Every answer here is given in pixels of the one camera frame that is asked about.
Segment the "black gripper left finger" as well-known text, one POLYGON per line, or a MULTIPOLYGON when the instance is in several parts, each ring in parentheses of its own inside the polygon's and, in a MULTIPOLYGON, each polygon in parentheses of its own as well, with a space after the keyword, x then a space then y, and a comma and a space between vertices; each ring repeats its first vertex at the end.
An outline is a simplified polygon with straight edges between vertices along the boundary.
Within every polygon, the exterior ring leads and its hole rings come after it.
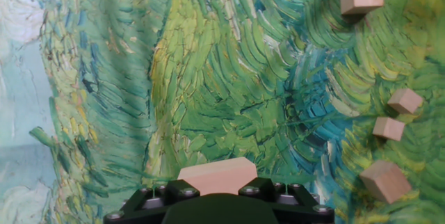
POLYGON ((103 224, 162 224, 171 207, 198 197, 200 192, 183 179, 138 189, 119 210, 107 213, 103 224))

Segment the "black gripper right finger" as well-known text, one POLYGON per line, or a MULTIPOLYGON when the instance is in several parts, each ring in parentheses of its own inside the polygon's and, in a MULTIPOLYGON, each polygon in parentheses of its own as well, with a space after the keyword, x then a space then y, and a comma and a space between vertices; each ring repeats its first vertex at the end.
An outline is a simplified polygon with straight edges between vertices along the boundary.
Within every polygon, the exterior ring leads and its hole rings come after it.
POLYGON ((257 177, 238 194, 265 203, 278 223, 334 223, 333 208, 320 205, 302 184, 257 177))

